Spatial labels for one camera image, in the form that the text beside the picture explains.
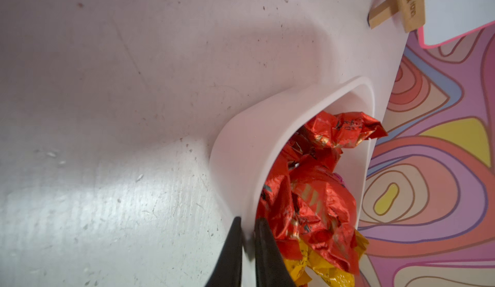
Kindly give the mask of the yellow tea bag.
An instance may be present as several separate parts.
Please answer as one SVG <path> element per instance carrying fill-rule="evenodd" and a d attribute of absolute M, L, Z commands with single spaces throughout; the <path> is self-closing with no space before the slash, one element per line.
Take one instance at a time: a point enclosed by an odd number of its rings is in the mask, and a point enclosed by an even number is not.
<path fill-rule="evenodd" d="M 307 268 L 314 271 L 328 286 L 354 286 L 354 275 L 333 266 L 320 256 L 301 237 L 277 239 L 277 248 L 285 267 L 296 286 L 307 286 L 311 278 Z"/>

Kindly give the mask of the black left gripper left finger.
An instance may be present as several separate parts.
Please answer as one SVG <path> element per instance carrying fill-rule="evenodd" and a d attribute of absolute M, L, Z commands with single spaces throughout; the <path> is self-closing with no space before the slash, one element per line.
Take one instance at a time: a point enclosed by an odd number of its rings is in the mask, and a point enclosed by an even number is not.
<path fill-rule="evenodd" d="M 235 217 L 215 268 L 205 287 L 240 287 L 242 283 L 241 217 Z"/>

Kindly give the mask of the red tea bag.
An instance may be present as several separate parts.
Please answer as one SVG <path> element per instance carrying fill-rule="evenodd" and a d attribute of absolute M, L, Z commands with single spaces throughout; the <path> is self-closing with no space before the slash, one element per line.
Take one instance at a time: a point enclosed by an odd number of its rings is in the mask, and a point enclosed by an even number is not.
<path fill-rule="evenodd" d="M 322 165 L 275 167 L 260 194 L 256 217 L 268 221 L 282 257 L 303 258 L 305 244 L 330 265 L 358 273 L 355 198 Z"/>
<path fill-rule="evenodd" d="M 284 145 L 280 155 L 287 160 L 289 169 L 296 165 L 314 164 L 334 171 L 343 151 L 329 146 L 320 146 L 309 141 L 298 132 Z"/>
<path fill-rule="evenodd" d="M 381 122 L 363 112 L 330 114 L 311 118 L 299 133 L 321 148 L 354 149 L 362 141 L 388 136 Z"/>

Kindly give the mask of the pink framed whiteboard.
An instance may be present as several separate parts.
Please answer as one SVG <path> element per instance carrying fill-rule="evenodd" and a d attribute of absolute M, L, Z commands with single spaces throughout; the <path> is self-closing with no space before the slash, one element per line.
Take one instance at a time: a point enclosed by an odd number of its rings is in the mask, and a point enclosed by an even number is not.
<path fill-rule="evenodd" d="M 425 0 L 421 48 L 435 48 L 494 24 L 494 0 Z"/>

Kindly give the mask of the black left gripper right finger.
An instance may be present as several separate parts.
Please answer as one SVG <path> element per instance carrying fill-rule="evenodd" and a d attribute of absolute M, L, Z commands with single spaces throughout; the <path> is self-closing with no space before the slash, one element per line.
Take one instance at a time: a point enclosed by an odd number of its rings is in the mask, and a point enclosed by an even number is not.
<path fill-rule="evenodd" d="M 257 287 L 296 287 L 265 218 L 255 223 L 255 273 Z"/>

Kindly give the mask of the wooden easel stand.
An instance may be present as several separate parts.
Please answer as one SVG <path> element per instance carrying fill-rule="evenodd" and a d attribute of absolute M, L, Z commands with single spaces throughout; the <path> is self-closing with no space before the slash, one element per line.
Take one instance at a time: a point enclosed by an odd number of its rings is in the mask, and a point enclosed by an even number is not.
<path fill-rule="evenodd" d="M 397 13 L 406 33 L 417 30 L 425 25 L 425 0 L 385 0 L 369 11 L 368 25 L 374 29 Z"/>

